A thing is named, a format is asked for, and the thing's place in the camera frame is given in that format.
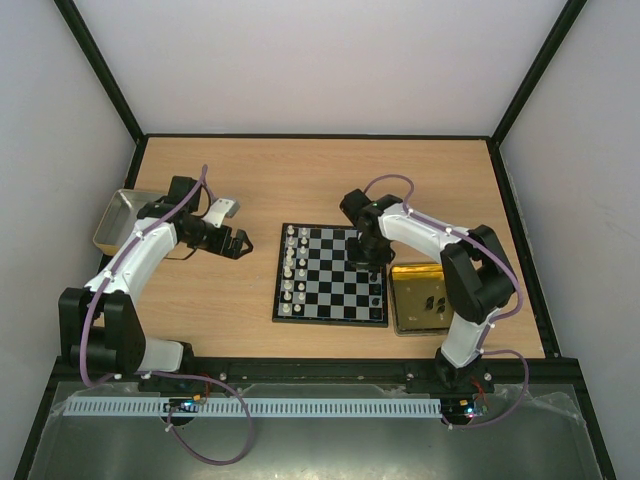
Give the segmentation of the black white chess board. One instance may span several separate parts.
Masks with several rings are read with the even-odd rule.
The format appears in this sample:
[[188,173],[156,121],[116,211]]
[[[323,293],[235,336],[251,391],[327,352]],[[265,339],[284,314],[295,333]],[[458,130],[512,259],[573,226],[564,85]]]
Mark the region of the black white chess board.
[[385,328],[386,271],[347,259],[351,226],[282,225],[272,320],[279,323]]

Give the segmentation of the gold metal tin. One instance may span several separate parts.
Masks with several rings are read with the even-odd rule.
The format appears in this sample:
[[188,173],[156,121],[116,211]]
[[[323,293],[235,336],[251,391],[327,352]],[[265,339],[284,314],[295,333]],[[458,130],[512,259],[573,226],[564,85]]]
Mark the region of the gold metal tin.
[[446,335],[454,310],[438,263],[396,264],[388,275],[398,336]]

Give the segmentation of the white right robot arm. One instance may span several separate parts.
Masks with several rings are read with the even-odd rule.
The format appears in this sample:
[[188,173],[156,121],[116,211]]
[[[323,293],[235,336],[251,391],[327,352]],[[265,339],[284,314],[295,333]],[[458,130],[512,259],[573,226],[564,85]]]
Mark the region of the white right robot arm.
[[411,209],[394,195],[371,200],[356,189],[340,210],[357,230],[347,242],[353,266],[374,270],[395,257],[393,243],[406,245],[440,266],[453,310],[447,336],[435,356],[438,384],[455,392],[466,385],[483,356],[482,344],[501,311],[520,293],[518,280],[493,229],[444,224]]

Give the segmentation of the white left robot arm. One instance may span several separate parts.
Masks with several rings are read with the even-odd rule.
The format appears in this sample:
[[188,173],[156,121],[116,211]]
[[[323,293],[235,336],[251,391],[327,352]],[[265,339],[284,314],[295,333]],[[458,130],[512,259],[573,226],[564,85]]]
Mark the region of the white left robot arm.
[[166,195],[137,212],[131,233],[106,266],[83,287],[63,291],[61,354],[86,386],[180,371],[193,355],[191,346],[147,336],[136,305],[161,261],[180,243],[233,260],[250,253],[246,232],[224,223],[239,208],[233,199],[215,197],[204,176],[175,176]]

